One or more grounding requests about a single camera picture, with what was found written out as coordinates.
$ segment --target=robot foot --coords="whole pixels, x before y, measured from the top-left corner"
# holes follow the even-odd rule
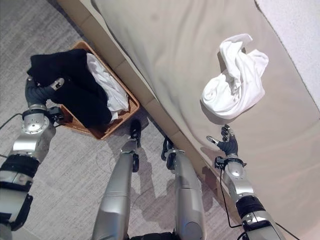
[[[137,147],[141,147],[141,123],[138,119],[134,119],[130,125],[130,138],[136,140]]]
[[[161,159],[163,161],[166,161],[167,159],[165,153],[167,153],[170,149],[173,149],[173,148],[174,148],[174,143],[166,136],[164,138],[162,153],[161,153]]]

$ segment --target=brown basket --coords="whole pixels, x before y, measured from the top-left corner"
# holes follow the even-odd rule
[[[83,126],[83,124],[72,114],[72,112],[70,112],[64,105],[60,106],[61,110],[64,113],[64,123],[62,124],[64,127],[73,129],[85,134],[91,134],[96,139],[103,140],[107,138],[111,133],[113,133],[114,130],[116,130],[122,123],[124,123],[128,118],[130,118],[136,111],[138,111],[140,108],[140,103],[135,98],[135,96],[129,91],[129,89],[121,82],[121,80],[114,73],[114,71],[112,71],[112,69],[101,60],[98,54],[85,41],[77,42],[74,45],[73,49],[84,49],[88,53],[95,55],[96,58],[104,66],[104,68],[114,77],[114,79],[121,85],[121,87],[123,87],[123,89],[128,94],[129,110],[122,111],[120,114],[118,114],[118,119],[114,120],[113,123],[110,123],[107,126],[106,130],[85,128],[85,126]]]

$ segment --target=silver robot leg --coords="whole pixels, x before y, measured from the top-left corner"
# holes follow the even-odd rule
[[[201,184],[184,151],[167,151],[167,168],[175,172],[175,234],[181,240],[205,240]]]
[[[136,149],[135,139],[129,140],[121,149],[100,203],[92,240],[127,239],[131,176],[132,172],[136,172],[135,165],[139,161]]]

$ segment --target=gray carpet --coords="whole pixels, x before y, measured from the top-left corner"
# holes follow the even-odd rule
[[[84,38],[54,1],[0,0],[0,124],[27,109],[24,97],[30,56],[68,50]],[[143,125],[140,170],[132,176],[128,234],[172,231],[174,175],[161,161],[163,135],[148,113],[134,116]],[[0,132],[0,154],[10,152],[22,120]],[[29,217],[15,239],[88,240],[108,179],[126,142],[129,122],[104,141],[57,128],[50,151],[40,165],[30,194]],[[208,240],[237,239],[213,192],[202,185]]]

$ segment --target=cable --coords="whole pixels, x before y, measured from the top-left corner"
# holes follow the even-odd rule
[[[16,117],[16,116],[18,116],[18,115],[21,115],[21,116],[22,116],[21,113],[16,113],[16,114],[13,115],[12,117],[10,117],[4,124],[2,124],[2,125],[0,126],[0,130],[1,130],[8,122],[10,122],[14,117]]]
[[[236,240],[240,240],[244,235],[246,235],[245,231],[243,233],[241,233],[240,236],[238,236],[238,238]]]
[[[220,170],[220,188],[221,188],[221,193],[222,193],[222,197],[223,197],[223,201],[224,201],[224,207],[225,207],[225,211],[226,211],[226,216],[228,218],[229,227],[232,228],[232,229],[238,228],[238,227],[242,227],[241,224],[235,225],[235,226],[231,226],[231,224],[230,224],[230,218],[229,218],[229,213],[228,213],[228,209],[227,209],[226,198],[225,198],[224,191],[222,189],[222,169]]]
[[[283,230],[285,230],[288,234],[290,234],[292,237],[294,237],[297,240],[300,240],[298,237],[296,237],[295,235],[293,235],[291,232],[289,232],[287,229],[285,229],[283,226],[281,226],[279,223],[275,223],[277,224],[280,228],[282,228]]]
[[[1,130],[8,122],[10,122],[14,117],[16,117],[16,116],[18,116],[18,115],[21,115],[21,116],[22,116],[21,113],[16,113],[16,114],[13,115],[12,117],[10,117],[4,124],[2,124],[2,125],[0,126],[0,130]],[[0,157],[5,158],[5,159],[8,158],[6,155],[2,155],[2,154],[0,154]]]

